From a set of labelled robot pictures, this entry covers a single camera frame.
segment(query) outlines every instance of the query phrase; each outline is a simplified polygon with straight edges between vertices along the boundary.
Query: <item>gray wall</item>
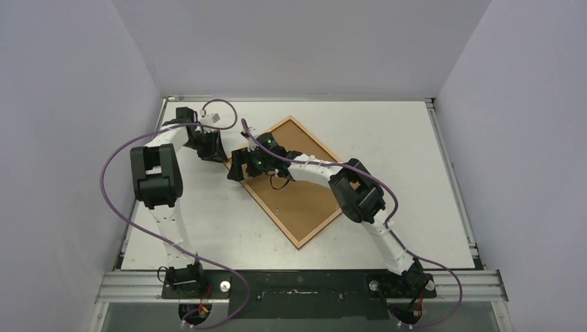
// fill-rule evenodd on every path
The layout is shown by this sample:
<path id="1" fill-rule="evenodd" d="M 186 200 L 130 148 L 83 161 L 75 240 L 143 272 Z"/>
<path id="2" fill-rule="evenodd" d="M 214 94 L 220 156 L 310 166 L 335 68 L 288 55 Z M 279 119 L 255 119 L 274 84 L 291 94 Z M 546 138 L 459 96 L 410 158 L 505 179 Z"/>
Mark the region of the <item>gray wall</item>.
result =
<path id="1" fill-rule="evenodd" d="M 114 0 L 164 95 L 438 94 L 490 0 Z"/>
<path id="2" fill-rule="evenodd" d="M 493 0 L 436 107 L 517 331 L 587 331 L 587 3 Z"/>
<path id="3" fill-rule="evenodd" d="M 46 2 L 0 10 L 2 331 L 85 331 L 124 230 L 100 168 L 161 105 L 110 1 Z M 129 212 L 127 154 L 108 178 Z"/>

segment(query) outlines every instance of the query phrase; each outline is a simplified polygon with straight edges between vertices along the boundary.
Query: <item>white wall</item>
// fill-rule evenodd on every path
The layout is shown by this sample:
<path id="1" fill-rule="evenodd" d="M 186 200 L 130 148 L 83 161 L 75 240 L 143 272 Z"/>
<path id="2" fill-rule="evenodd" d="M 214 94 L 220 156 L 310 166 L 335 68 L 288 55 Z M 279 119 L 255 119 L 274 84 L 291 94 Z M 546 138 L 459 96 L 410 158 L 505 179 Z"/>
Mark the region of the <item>white wall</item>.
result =
<path id="1" fill-rule="evenodd" d="M 85 331 L 124 230 L 100 168 L 153 129 L 160 105 L 109 0 L 2 2 L 0 330 Z M 128 164 L 107 183 L 126 212 Z"/>
<path id="2" fill-rule="evenodd" d="M 587 2 L 493 0 L 436 107 L 517 331 L 587 331 Z"/>
<path id="3" fill-rule="evenodd" d="M 114 0 L 164 95 L 438 94 L 490 0 Z"/>

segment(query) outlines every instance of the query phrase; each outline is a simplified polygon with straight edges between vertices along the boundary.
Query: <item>wooden frame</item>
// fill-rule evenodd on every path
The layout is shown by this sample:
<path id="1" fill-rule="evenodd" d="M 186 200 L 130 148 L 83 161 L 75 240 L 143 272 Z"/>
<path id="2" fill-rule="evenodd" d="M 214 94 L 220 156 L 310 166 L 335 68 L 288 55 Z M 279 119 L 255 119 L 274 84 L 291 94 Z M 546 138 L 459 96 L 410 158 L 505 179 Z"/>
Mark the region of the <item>wooden frame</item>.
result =
<path id="1" fill-rule="evenodd" d="M 293 122 L 297 127 L 299 127 L 299 129 L 301 129 L 301 131 L 303 131 L 305 133 L 305 135 L 308 136 L 308 138 L 310 138 L 312 141 L 314 141 L 314 143 L 316 143 L 316 145 L 318 145 L 322 150 L 324 150 L 333 160 L 335 160 L 337 162 L 341 162 L 341 159 L 334 152 L 332 152 L 330 149 L 328 149 L 328 147 L 326 147 L 316 136 L 314 136 L 306 127 L 304 127 L 303 124 L 301 124 L 299 121 L 297 121 L 297 119 L 295 119 L 293 116 L 288 116 L 287 118 L 279 121 L 277 124 L 275 124 L 274 126 L 272 126 L 271 128 L 267 129 L 264 132 L 273 132 L 276 129 L 280 128 L 282 125 L 285 125 L 286 123 L 288 123 L 290 121 Z M 228 160 L 227 163 L 225 163 L 225 166 L 230 169 L 230 166 L 231 166 L 230 159 Z M 308 243 L 308 241 L 310 241 L 312 238 L 314 238 L 321 230 L 326 228 L 326 226 L 328 226 L 336 217 L 338 217 L 342 213 L 342 210 L 339 207 L 336 207 L 335 211 L 331 215 L 329 215 L 326 219 L 324 219 L 324 221 L 322 221 L 320 224 L 318 224 L 311 232 L 309 232 L 307 235 L 305 235 L 302 239 L 298 239 L 291 233 L 291 231 L 288 229 L 288 227 L 279 219 L 279 217 L 263 201 L 263 199 L 261 199 L 259 197 L 257 192 L 255 192 L 255 190 L 246 182 L 246 180 L 241 181 L 241 184 L 244 187 L 244 189 L 253 197 L 253 199 L 257 202 L 257 204 L 259 204 L 259 206 L 265 211 L 265 213 L 267 213 L 269 218 L 271 218 L 271 220 L 273 220 L 273 222 L 279 227 L 279 229 L 283 232 L 283 234 L 290 240 L 290 242 L 292 242 L 292 244 L 297 249 L 302 248 L 306 243 Z"/>

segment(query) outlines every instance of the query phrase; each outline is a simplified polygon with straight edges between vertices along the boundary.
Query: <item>white tabletop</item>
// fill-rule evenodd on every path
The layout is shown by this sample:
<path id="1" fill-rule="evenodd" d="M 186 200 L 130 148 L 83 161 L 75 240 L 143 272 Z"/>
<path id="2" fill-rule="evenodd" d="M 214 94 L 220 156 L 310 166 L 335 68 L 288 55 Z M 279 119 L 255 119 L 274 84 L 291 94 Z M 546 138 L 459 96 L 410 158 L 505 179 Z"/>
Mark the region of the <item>white tabletop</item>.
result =
<path id="1" fill-rule="evenodd" d="M 176 107 L 200 109 L 201 102 L 169 102 L 164 120 Z M 417 254 L 450 268 L 473 268 L 460 215 L 423 102 L 235 102 L 239 117 L 258 132 L 294 116 L 343 160 L 358 158 L 399 199 L 393 228 Z M 219 126 L 233 121 L 222 103 Z M 222 132 L 228 156 L 246 141 L 236 128 Z M 181 212 L 199 255 L 235 269 L 385 268 L 367 232 L 344 215 L 297 250 L 251 196 L 226 179 L 222 164 L 200 160 L 194 150 L 177 154 L 184 191 Z M 393 201 L 386 194 L 388 209 Z M 159 232 L 142 203 L 134 221 Z M 154 270 L 166 265 L 163 244 L 132 230 L 124 270 Z M 204 264 L 204 268 L 216 268 Z"/>

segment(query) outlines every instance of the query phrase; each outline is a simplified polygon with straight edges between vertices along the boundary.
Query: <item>corkboard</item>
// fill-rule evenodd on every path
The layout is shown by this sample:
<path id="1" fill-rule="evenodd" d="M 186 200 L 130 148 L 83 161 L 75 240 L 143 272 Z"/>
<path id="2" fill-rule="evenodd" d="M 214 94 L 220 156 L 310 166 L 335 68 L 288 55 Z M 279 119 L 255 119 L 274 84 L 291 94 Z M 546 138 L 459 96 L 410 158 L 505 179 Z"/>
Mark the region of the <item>corkboard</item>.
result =
<path id="1" fill-rule="evenodd" d="M 341 161 L 292 116 L 267 129 L 267 132 L 271 132 L 287 150 L 301 151 L 317 159 Z M 226 163 L 228 168 L 230 162 L 229 159 Z M 285 181 L 273 177 L 273 185 L 277 188 Z M 315 183 L 291 181 L 283 189 L 275 190 L 271 188 L 269 176 L 261 175 L 245 178 L 241 184 L 297 249 L 341 214 L 330 188 Z"/>

